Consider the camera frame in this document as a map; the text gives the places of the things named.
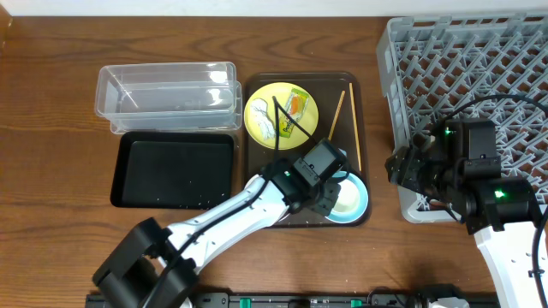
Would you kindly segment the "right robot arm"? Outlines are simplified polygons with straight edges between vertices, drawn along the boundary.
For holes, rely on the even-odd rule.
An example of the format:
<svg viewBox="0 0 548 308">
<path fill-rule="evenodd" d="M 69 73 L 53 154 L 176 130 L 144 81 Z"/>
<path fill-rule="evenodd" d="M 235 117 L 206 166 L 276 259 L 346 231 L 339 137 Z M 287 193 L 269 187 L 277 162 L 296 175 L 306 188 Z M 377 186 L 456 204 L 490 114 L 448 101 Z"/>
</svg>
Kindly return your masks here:
<svg viewBox="0 0 548 308">
<path fill-rule="evenodd" d="M 450 206 L 475 239 L 502 307 L 547 305 L 547 212 L 522 177 L 504 177 L 490 120 L 448 120 L 431 146 L 403 146 L 386 160 L 399 187 Z"/>
</svg>

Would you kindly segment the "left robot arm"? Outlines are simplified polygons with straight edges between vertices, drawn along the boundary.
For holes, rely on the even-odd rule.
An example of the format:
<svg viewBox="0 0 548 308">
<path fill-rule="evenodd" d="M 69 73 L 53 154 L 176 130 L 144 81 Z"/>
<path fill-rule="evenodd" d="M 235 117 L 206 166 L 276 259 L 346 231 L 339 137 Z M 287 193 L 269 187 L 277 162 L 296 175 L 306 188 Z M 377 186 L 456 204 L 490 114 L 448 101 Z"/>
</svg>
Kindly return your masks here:
<svg viewBox="0 0 548 308">
<path fill-rule="evenodd" d="M 276 163 L 213 209 L 166 228 L 150 217 L 135 225 L 92 277 L 113 307 L 182 307 L 215 257 L 289 212 L 275 176 L 296 174 Z"/>
</svg>

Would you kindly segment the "white cup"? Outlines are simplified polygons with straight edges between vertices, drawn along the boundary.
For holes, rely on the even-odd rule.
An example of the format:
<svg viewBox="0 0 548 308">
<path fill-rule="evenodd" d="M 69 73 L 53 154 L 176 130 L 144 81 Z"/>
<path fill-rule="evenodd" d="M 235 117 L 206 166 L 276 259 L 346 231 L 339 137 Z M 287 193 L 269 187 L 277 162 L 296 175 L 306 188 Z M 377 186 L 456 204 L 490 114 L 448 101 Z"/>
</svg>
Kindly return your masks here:
<svg viewBox="0 0 548 308">
<path fill-rule="evenodd" d="M 353 174 L 350 174 L 342 183 L 342 190 L 339 193 L 333 215 L 356 216 L 365 209 L 365 189 L 362 181 Z"/>
</svg>

